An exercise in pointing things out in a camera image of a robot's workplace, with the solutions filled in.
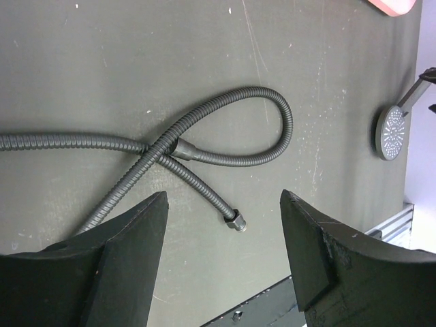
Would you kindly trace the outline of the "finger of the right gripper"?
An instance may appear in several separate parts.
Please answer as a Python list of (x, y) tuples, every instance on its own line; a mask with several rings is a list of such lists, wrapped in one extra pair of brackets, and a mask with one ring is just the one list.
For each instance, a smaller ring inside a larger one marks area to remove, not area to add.
[(430, 67), (419, 75), (419, 79), (435, 84), (436, 83), (436, 68)]

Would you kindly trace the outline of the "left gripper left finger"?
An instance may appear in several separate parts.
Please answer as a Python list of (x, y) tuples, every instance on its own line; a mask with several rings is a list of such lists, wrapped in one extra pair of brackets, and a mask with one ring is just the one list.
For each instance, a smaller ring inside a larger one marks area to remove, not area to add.
[(38, 252), (1, 256), (2, 326), (146, 326), (168, 220), (154, 193)]

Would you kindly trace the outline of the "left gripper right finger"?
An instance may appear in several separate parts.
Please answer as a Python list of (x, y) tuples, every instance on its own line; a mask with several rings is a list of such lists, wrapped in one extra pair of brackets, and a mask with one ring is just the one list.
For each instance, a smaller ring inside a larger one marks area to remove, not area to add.
[(435, 254), (377, 240), (291, 191), (281, 220), (308, 326), (434, 326)]

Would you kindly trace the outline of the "grey shower head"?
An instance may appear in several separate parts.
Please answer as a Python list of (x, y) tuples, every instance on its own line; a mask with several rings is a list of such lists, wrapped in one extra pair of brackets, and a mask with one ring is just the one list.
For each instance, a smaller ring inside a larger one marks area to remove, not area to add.
[(384, 161), (400, 154), (406, 137), (406, 116), (432, 83), (417, 79), (398, 104), (382, 110), (375, 129), (375, 150)]

